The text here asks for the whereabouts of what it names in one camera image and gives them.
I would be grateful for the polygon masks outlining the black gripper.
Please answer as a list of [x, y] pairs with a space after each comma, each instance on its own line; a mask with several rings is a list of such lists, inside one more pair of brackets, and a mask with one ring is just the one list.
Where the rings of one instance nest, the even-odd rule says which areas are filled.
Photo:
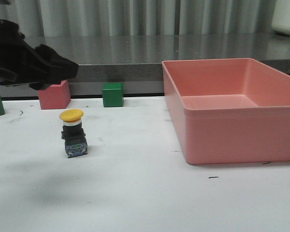
[[[19, 25], [0, 19], [0, 85], [19, 86], [28, 84], [34, 90], [46, 90], [50, 85], [75, 78], [78, 64], [60, 56], [53, 48], [40, 44], [35, 49], [24, 41]], [[31, 65], [36, 53], [46, 61], [44, 83], [37, 83]]]

